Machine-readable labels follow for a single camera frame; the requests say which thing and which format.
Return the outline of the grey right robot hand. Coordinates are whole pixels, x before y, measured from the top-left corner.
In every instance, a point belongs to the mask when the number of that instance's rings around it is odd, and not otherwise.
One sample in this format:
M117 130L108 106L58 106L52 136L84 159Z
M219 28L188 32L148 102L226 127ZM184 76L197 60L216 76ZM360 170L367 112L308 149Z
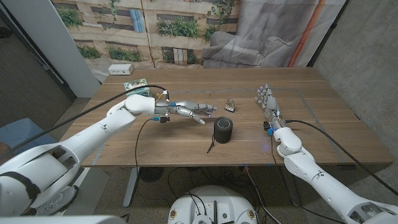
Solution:
M260 87L260 89L257 90L257 96L254 99L261 105L267 121L273 130L285 126L285 121L280 113L279 105L267 83L265 87Z

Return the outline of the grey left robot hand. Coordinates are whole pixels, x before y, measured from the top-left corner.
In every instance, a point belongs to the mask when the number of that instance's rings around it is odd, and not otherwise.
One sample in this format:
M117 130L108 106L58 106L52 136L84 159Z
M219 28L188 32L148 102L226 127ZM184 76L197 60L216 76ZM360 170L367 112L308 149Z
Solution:
M205 124L200 115L211 116L212 112L216 110L218 110L217 106L195 103L193 101L177 101L169 104L170 113L193 118L200 124Z

